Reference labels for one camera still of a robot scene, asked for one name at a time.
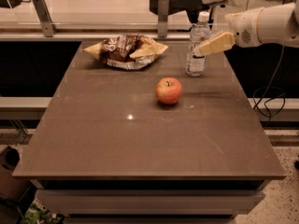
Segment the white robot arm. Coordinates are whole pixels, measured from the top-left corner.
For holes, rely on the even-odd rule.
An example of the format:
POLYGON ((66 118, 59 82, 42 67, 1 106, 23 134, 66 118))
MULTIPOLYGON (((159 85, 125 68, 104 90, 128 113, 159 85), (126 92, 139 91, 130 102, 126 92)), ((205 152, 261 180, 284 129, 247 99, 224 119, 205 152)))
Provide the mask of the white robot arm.
POLYGON ((219 31, 194 48, 195 55, 210 55, 240 48, 280 44, 299 47, 299 0, 274 7, 258 7, 225 15, 228 31, 219 31))

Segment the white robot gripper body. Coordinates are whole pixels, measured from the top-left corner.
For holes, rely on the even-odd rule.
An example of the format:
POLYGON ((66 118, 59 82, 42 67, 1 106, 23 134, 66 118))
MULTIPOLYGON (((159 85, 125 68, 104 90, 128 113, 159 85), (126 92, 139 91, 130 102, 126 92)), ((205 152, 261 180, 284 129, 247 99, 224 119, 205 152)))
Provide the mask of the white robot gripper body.
POLYGON ((241 48, 259 47, 262 45, 258 36, 259 17, 263 7, 244 12, 225 15, 229 30, 235 36, 235 43, 241 48))

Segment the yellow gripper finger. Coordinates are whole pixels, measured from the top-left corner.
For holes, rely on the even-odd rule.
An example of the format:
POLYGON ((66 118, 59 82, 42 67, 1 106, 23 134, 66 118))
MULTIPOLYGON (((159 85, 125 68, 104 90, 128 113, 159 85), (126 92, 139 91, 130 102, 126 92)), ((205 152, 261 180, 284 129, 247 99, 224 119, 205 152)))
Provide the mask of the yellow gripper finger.
POLYGON ((218 32, 208 40, 196 45, 194 54, 196 56, 207 56, 214 53, 231 49, 235 45, 235 36, 231 32, 218 32))

